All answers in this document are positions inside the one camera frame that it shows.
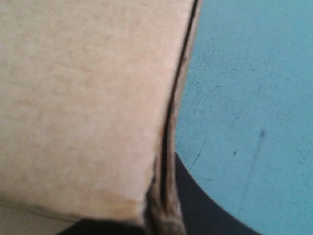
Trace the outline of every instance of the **corrugated cardboard edge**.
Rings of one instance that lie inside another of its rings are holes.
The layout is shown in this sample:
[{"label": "corrugated cardboard edge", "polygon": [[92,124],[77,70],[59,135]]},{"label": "corrugated cardboard edge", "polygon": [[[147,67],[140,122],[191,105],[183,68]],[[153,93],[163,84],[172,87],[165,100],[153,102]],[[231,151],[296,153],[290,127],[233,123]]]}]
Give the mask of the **corrugated cardboard edge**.
[{"label": "corrugated cardboard edge", "polygon": [[156,159],[155,177],[147,193],[147,234],[185,235],[175,179],[175,127],[196,36],[202,0],[195,0],[174,80],[164,128],[162,156]]}]

